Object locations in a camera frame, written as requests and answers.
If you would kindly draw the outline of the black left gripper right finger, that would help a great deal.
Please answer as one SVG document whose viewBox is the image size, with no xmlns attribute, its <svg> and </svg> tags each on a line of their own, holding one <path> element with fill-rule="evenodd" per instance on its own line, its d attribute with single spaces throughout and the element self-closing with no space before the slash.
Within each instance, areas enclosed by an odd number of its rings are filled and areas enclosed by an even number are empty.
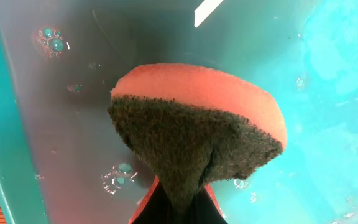
<svg viewBox="0 0 358 224">
<path fill-rule="evenodd" d="M 195 195 L 194 209 L 194 219 L 197 224 L 227 224 L 210 186 L 203 187 Z"/>
</svg>

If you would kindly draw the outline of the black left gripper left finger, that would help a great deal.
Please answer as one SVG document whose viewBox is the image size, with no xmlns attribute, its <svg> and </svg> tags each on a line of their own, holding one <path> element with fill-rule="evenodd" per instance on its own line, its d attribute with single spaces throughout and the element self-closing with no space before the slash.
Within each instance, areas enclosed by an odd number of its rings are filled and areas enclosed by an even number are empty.
<svg viewBox="0 0 358 224">
<path fill-rule="evenodd" d="M 131 224 L 172 224 L 172 206 L 160 182 L 149 189 L 131 217 Z"/>
</svg>

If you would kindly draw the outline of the green and orange sponge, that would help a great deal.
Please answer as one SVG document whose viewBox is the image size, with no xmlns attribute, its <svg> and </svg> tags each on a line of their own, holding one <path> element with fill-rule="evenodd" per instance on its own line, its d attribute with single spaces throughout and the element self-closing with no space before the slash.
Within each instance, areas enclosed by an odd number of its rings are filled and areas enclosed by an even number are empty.
<svg viewBox="0 0 358 224">
<path fill-rule="evenodd" d="M 153 184 L 162 184 L 172 223 L 195 223 L 194 197 L 203 187 L 245 180 L 287 146 L 270 93 L 196 65 L 134 68 L 111 90 L 108 113 L 125 145 L 152 169 Z"/>
</svg>

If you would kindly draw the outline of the teal plastic tray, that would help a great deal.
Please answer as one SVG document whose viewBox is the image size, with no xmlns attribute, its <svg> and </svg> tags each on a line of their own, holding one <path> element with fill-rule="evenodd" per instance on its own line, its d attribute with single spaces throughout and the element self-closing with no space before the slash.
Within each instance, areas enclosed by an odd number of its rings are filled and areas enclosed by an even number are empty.
<svg viewBox="0 0 358 224">
<path fill-rule="evenodd" d="M 115 132 L 118 79 L 191 63 L 268 91 L 285 152 L 213 184 L 229 223 L 358 223 L 358 1 L 0 1 L 8 223 L 127 223 L 154 180 Z"/>
</svg>

